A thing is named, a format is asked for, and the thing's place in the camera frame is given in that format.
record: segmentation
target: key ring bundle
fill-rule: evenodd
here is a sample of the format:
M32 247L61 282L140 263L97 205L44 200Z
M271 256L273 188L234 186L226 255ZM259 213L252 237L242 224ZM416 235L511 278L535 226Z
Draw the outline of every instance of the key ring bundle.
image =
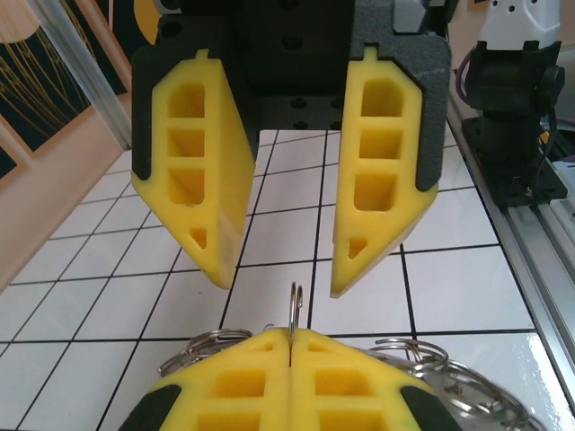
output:
M294 283L287 326L290 340L302 306L302 287ZM182 352L162 364L158 373L165 377L252 336L250 331L239 329L205 332L191 339ZM375 344L372 348L357 350L424 381L463 430L546 430L516 397L466 365L450 359L443 348L414 339L379 339Z

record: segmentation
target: yellow pad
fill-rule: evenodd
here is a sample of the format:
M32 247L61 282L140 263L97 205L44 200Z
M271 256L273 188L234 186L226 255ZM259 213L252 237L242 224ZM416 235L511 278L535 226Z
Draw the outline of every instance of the yellow pad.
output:
M206 50L181 61L154 88L152 118L152 175L132 174L134 188L210 281L230 288L255 161L221 61Z
M161 431L419 431L404 386L428 385L311 330L268 330L152 388L181 393Z
M332 297L410 233L438 193L415 187L420 88L375 47L348 67L333 232Z

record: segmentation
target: white robot part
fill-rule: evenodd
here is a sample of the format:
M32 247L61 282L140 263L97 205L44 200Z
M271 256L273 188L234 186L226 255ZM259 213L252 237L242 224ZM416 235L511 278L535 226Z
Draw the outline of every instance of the white robot part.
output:
M546 48L559 39L561 0L491 0L479 41L490 50L521 50L536 40Z

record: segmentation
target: black cable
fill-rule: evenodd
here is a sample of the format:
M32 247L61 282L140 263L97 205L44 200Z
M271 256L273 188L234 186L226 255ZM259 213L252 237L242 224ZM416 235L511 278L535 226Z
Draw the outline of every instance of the black cable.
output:
M535 186L533 188L533 192L536 198L541 196L540 190L540 180L541 180L541 172L545 165L545 161L549 157L549 153L553 149L553 143L557 137L557 115L555 113L555 107L551 108L549 111L549 139L547 140L547 145L545 146L543 153L541 154L541 160L539 160L539 164L537 164L537 170L535 171Z

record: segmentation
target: metal extrusion frame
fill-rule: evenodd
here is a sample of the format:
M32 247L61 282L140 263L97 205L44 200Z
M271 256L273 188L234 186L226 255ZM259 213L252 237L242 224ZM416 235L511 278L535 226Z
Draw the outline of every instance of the metal extrusion frame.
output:
M551 205L498 208L461 122L478 115L459 99L452 80L447 119L513 269L535 327L575 409L575 244Z

